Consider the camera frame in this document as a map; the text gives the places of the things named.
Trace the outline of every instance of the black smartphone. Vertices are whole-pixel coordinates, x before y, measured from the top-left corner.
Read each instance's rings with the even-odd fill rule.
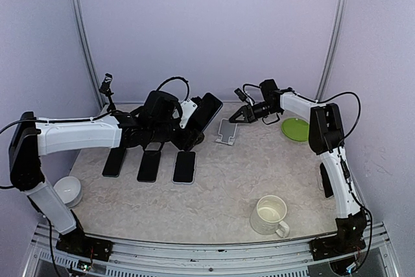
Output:
[[[121,171],[121,167],[123,166],[126,152],[127,149],[123,147],[111,149],[106,160],[104,170],[102,171],[102,175],[107,178],[117,178]]]
[[[137,175],[138,182],[153,183],[156,181],[160,158],[161,151],[144,151]]]
[[[195,152],[178,152],[174,165],[173,183],[191,184],[196,168]]]
[[[222,106],[221,100],[212,93],[206,93],[190,117],[187,128],[195,128],[200,132],[205,131]]]

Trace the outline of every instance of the green plate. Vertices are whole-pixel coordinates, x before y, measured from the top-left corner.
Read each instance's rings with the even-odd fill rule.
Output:
[[[294,141],[304,142],[309,139],[309,124],[303,119],[288,118],[283,121],[281,130]]]

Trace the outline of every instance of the gray wall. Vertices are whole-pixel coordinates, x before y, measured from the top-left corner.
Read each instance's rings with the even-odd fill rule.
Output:
[[[275,78],[314,97],[337,0],[81,0],[97,73],[116,101],[142,101],[172,75],[193,95],[237,100],[245,82]],[[169,85],[178,97],[181,82]]]
[[[70,0],[0,0],[0,125],[27,110],[44,117],[95,115]],[[7,148],[13,130],[0,143],[0,184],[10,185]],[[54,183],[69,172],[75,152],[42,159]],[[21,270],[38,215],[25,195],[0,191],[1,276]]]
[[[364,199],[384,221],[404,276],[415,270],[415,0],[348,0],[326,97],[356,91],[346,140]],[[353,98],[338,100],[348,130]]]

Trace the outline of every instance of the white mug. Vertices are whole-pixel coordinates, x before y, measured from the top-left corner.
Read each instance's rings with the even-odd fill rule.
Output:
[[[274,195],[264,196],[251,214],[251,226],[261,235],[277,233],[281,238],[286,238],[290,234],[290,226],[283,221],[286,215],[284,200]]]

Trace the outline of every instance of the metal pole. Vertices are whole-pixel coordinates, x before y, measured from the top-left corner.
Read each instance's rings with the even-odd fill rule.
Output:
[[[102,109],[105,105],[104,98],[102,94],[99,92],[99,81],[97,78],[97,73],[95,71],[95,67],[92,62],[91,51],[89,49],[88,40],[86,38],[86,31],[84,26],[84,21],[82,19],[82,11],[80,7],[80,0],[72,0],[73,5],[73,12],[75,14],[75,22],[77,24],[77,31],[80,39],[80,43],[82,46],[82,51],[84,53],[86,68],[88,70],[89,80],[91,82],[91,86],[93,89],[93,93],[95,96],[95,100],[100,109]]]
[[[346,0],[338,0],[336,15],[335,15],[335,23],[333,25],[333,31],[331,32],[329,50],[327,52],[322,78],[320,79],[320,84],[318,85],[318,90],[316,94],[317,101],[322,100],[324,92],[326,91],[326,88],[327,88],[327,83],[329,81],[331,68],[333,66],[333,60],[336,54],[338,38],[340,37],[340,29],[342,26],[342,20],[343,20],[345,7],[346,7]]]

